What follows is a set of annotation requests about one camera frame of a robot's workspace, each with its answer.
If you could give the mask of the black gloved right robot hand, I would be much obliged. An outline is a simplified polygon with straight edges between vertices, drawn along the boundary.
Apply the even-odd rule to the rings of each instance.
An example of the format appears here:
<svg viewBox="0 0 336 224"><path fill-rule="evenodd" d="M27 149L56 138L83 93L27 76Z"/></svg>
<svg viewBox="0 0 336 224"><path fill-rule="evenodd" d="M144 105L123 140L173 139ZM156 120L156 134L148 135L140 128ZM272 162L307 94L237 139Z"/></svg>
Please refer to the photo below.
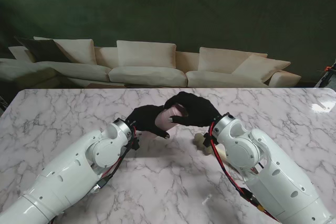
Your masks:
<svg viewBox="0 0 336 224"><path fill-rule="evenodd" d="M221 117L208 99L192 93L179 92L166 101L164 108L168 109L175 104L181 105L187 112L187 116L171 116L170 121L175 124L206 127Z"/></svg>

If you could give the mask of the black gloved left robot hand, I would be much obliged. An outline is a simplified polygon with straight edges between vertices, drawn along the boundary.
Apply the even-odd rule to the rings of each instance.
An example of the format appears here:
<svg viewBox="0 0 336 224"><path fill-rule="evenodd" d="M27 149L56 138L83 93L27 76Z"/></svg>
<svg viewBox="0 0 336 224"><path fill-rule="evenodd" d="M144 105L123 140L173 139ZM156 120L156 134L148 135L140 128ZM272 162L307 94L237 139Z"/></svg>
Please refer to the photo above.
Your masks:
<svg viewBox="0 0 336 224"><path fill-rule="evenodd" d="M156 136L167 139L170 138L168 132L155 125L155 119L163 110L163 105L140 106L132 111L132 113L126 118L126 122L131 126L134 126L136 130L147 131L155 134Z"/></svg>

